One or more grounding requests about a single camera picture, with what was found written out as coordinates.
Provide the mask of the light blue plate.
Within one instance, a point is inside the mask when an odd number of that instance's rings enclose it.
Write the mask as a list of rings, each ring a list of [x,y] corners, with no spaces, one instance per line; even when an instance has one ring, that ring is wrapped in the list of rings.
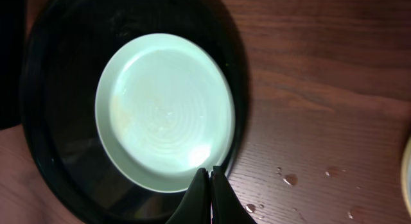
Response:
[[[405,145],[403,157],[401,161],[401,189],[405,207],[409,214],[411,214],[411,199],[410,199],[410,177],[411,177],[411,138]]]
[[[198,169],[222,165],[234,138],[234,101],[220,67],[167,33],[133,39],[112,56],[94,108],[111,163],[158,193],[185,191]]]

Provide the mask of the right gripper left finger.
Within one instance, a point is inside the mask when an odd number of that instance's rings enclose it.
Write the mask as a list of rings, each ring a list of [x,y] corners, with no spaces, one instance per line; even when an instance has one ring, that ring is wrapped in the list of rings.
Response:
[[[166,224],[211,224],[210,192],[209,173],[200,168]]]

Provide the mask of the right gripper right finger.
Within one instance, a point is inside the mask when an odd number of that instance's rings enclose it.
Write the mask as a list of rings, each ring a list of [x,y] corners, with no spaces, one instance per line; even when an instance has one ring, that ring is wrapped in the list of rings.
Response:
[[[256,224],[243,208],[220,166],[211,172],[213,224]]]

